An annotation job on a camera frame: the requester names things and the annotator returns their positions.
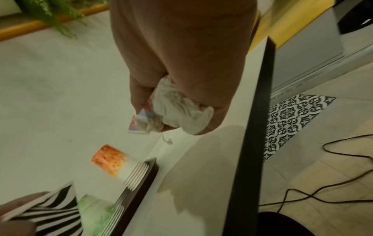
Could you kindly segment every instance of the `tiled floor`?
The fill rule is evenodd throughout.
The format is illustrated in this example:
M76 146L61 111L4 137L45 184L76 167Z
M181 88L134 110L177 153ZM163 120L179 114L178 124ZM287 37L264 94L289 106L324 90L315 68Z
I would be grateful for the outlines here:
M337 99L264 162L261 202L282 201L285 191L307 193L349 180L373 169L373 162L358 157L330 154L322 144L347 137L373 134L373 63L321 84L304 94ZM328 147L329 150L373 156L373 136ZM288 200L304 197L290 192ZM373 173L346 186L321 191L328 201L373 199ZM277 211L267 206L261 211ZM316 236L357 236L373 232L373 203L331 205L314 199L286 204L281 213L311 230Z

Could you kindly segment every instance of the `green plant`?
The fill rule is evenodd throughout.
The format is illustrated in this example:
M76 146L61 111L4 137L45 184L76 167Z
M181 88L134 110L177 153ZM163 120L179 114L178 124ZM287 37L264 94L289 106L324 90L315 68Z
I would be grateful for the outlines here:
M54 27L56 30L61 32L63 35L69 38L76 38L76 36L62 23L59 22L57 16L64 14L68 15L74 20L78 20L83 23L80 19L84 16L79 12L77 8L73 6L70 0L15 0L21 10L25 13L29 13L33 17L45 22L46 24ZM105 3L106 0L78 0L77 3L83 4L84 6L92 6L95 2Z

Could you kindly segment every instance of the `orange wooden strip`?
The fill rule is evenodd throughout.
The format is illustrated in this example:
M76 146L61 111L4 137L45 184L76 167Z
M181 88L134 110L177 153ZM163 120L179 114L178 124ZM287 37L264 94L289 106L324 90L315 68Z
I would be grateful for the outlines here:
M80 13L82 13L84 16L89 16L92 14L96 14L102 11L108 10L108 7L102 4L90 7L90 8L84 8L80 10ZM61 16L59 18L61 22L67 22L71 21L72 19L68 16ZM32 33L38 30L43 30L48 28L49 25L45 24L42 21L35 20L30 23L25 23L25 24L19 24L15 26L8 27L6 29L0 30L0 42L19 37L28 33Z

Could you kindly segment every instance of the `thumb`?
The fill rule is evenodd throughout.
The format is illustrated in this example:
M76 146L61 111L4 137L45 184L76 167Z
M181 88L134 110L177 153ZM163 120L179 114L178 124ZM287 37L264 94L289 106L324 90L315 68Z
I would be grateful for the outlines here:
M0 222L0 236L34 236L36 225L27 220Z

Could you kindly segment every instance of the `black cable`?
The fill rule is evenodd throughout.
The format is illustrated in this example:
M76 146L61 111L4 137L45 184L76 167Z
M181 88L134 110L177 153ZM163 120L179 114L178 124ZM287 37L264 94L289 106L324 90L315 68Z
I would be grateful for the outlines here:
M333 143L338 143L338 142L341 142L341 141L346 141L346 140L351 140L351 139L355 139L355 138L362 138L362 137L368 137L368 136L373 136L373 134L371 135L360 135L360 136L356 136L356 137L352 137L352 138L345 138L345 139L340 139L340 140L336 140L336 141L332 141L332 142L329 142L329 143L326 143L322 146L323 150L326 151L326 152L329 152L329 153L333 153L333 154L338 154L338 155L343 155L343 156L350 156L350 157L362 157L362 158L369 158L372 160L373 162L373 157L371 156L365 156L365 155L355 155L355 154L347 154L347 153L340 153L340 152L333 152L333 151L330 151L328 149L325 148L325 146L329 145L329 144L333 144ZM267 203L267 204L261 204L259 206L271 206L271 205L278 205L278 204L281 204L280 208L277 210L277 213L279 213L282 209L282 207L284 206L285 203L293 203L293 202L298 202L298 201L303 201L303 200L306 200L306 199L309 199L309 198L313 198L313 199L316 199L318 201L321 201L321 202L324 202L324 203L330 203L330 204L345 204L345 203L373 203L373 199L368 199L368 200L348 200L348 201L325 201L325 200L322 200L320 198L317 198L315 197L315 195L320 192L321 190L323 189L326 189L326 188L330 188L330 187L335 187L335 186L340 186L340 185L344 185L344 184L348 184L348 183L351 183L353 181L356 181L362 177L364 177L365 175L369 174L373 172L373 169L371 170L368 170L362 174L360 174L359 176L355 177L355 178L352 178L348 181L344 181L344 182L340 182L340 183L337 183L337 184L331 184L331 185L327 185L327 186L323 186L321 188L319 188L318 190L316 190L315 192L313 192L312 194L308 194L308 193L305 193L305 192L302 192L298 189L288 189L286 190L286 193L285 193L285 196L284 196L284 200L281 201L281 202L276 202L276 203ZM307 197L304 197L304 198L300 198L300 199L295 199L295 200L290 200L290 201L287 201L286 198L288 196L288 193L289 191L296 191L296 192L300 192L304 195L307 195Z

